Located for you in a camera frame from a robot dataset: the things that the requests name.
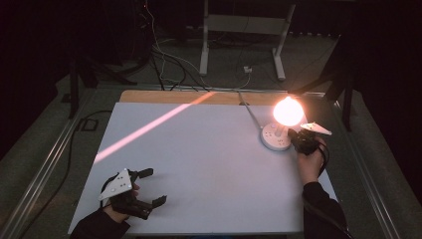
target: white lamp base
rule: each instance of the white lamp base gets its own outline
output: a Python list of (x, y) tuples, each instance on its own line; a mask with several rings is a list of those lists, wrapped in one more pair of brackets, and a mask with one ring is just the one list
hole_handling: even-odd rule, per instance
[(290, 147), (291, 140), (288, 137), (288, 128), (286, 126), (283, 128), (281, 135), (277, 136), (278, 133), (276, 131), (278, 126), (274, 122), (267, 124), (261, 131), (261, 140), (267, 148), (275, 151), (283, 151)]

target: hand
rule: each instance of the hand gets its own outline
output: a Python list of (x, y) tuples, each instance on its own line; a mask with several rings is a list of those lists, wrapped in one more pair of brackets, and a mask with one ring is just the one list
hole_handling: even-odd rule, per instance
[[(133, 186), (132, 193), (134, 196), (137, 196), (139, 194), (137, 192), (137, 190), (139, 190), (139, 186), (136, 185), (135, 183), (133, 183), (132, 186)], [(111, 205), (107, 205), (105, 208), (103, 208), (103, 212), (105, 212), (113, 221), (117, 223), (121, 223), (127, 218), (129, 218), (129, 215), (127, 214), (114, 211)]]
[[(326, 143), (322, 138), (316, 137), (321, 144), (319, 145), (322, 151)], [(315, 182), (318, 179), (320, 167), (323, 164), (323, 157), (319, 150), (315, 150), (310, 155), (306, 156), (303, 153), (298, 153), (298, 168), (302, 184), (305, 185), (309, 182)]]

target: lamp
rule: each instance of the lamp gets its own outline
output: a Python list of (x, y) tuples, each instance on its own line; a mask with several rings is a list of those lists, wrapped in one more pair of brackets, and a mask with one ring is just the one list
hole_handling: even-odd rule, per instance
[(291, 97), (278, 102), (273, 111), (277, 122), (267, 124), (261, 131), (263, 144), (271, 150), (286, 150), (291, 145), (289, 126), (298, 124), (304, 116), (301, 104)]

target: dark background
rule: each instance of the dark background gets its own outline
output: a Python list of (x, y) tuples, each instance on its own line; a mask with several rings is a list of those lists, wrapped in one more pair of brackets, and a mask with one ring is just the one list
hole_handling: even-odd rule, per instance
[[(124, 42), (134, 34), (135, 1), (119, 2), (112, 7), (106, 0), (0, 3), (0, 157), (56, 96), (55, 83), (69, 73), (70, 52), (78, 49), (102, 63), (127, 58)], [(280, 1), (269, 1), (272, 8), (263, 8), (262, 1), (210, 2), (210, 12), (217, 13), (242, 15), (253, 8), (257, 15), (273, 17), (287, 10)], [(149, 5), (156, 23), (179, 40), (191, 37), (186, 26), (202, 24), (202, 1), (150, 0)], [(325, 72), (348, 64), (353, 87), (362, 93), (419, 201), (421, 12), (419, 1), (304, 3), (298, 4), (291, 25), (294, 36), (341, 34)]]

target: white tabletop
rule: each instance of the white tabletop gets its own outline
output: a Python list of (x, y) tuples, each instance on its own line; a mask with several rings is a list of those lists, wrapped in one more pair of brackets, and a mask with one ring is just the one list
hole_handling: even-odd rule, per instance
[[(251, 107), (273, 121), (272, 107)], [(294, 233), (303, 230), (296, 153), (271, 151), (245, 107), (117, 103), (69, 232), (99, 207), (108, 178), (153, 168), (138, 180), (139, 200), (167, 195), (148, 220), (131, 217), (128, 234)], [(319, 178), (336, 199), (329, 178)]]

